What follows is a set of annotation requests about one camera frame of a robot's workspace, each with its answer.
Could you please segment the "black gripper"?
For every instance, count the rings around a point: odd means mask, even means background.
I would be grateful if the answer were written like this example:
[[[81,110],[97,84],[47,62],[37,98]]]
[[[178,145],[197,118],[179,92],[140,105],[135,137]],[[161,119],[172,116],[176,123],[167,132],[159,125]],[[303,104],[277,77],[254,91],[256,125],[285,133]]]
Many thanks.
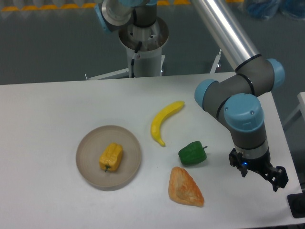
[[[261,157],[248,159],[233,148],[229,154],[229,162],[232,167],[236,167],[241,172],[242,177],[247,175],[248,170],[260,174],[272,184],[274,192],[279,188],[285,188],[289,180],[284,167],[271,165],[269,149]]]

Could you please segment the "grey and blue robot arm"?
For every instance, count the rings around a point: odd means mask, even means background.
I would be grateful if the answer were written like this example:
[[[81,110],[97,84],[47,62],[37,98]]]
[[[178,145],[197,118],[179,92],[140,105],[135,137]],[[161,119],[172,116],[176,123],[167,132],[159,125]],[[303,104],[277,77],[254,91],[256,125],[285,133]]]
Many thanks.
[[[242,176],[253,171],[269,181],[273,190],[284,188],[284,167],[273,167],[259,96],[279,87],[285,71],[275,59],[265,59],[222,0],[194,0],[192,5],[222,50],[235,75],[222,81],[207,79],[195,89],[198,105],[232,136],[230,165]],[[118,31],[127,49],[131,78],[161,75],[161,56],[153,57],[167,42],[169,32],[157,16],[154,0],[103,0],[95,5],[105,31]]]

